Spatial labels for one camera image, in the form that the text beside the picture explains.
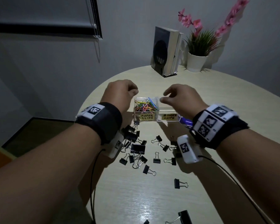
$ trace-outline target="gray blind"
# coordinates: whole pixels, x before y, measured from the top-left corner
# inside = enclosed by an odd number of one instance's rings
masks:
[[[93,27],[89,0],[0,0],[0,23]]]

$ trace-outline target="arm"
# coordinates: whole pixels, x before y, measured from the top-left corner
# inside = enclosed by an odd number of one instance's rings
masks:
[[[101,102],[127,111],[138,93],[130,80],[109,83]],[[47,223],[101,150],[91,128],[74,124],[0,169],[0,223]]]
[[[160,101],[189,119],[208,107],[187,85],[172,85],[164,96],[168,94]],[[280,220],[280,144],[252,130],[242,130],[224,139],[217,152],[261,208]]]

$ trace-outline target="book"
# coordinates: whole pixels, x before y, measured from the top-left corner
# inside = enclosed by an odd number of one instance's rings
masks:
[[[173,75],[177,71],[177,67],[179,64],[179,58],[180,58],[180,49],[182,45],[182,35],[183,33],[179,33],[177,44],[176,44],[176,49],[174,53],[174,59],[173,59],[173,64],[171,68],[171,75]]]
[[[178,30],[156,26],[150,64],[162,76],[171,74],[178,37]]]

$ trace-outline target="floor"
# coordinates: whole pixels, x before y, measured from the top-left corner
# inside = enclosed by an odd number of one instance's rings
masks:
[[[3,148],[16,157],[29,152],[58,135],[73,122],[32,119]],[[52,224],[90,224],[92,219],[84,207],[78,189],[74,189],[55,214]]]

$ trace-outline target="white sensor device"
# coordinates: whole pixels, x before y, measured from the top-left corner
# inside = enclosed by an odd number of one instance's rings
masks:
[[[182,153],[182,157],[185,163],[196,163],[203,159],[202,157],[198,157],[198,155],[202,155],[200,146],[192,142],[192,140],[189,139],[188,135],[185,134],[178,137],[177,144],[179,146],[180,152]]]
[[[102,154],[113,159],[123,148],[123,140],[123,135],[118,131],[109,144],[104,144],[102,146],[102,149],[105,149],[105,151],[103,151]]]

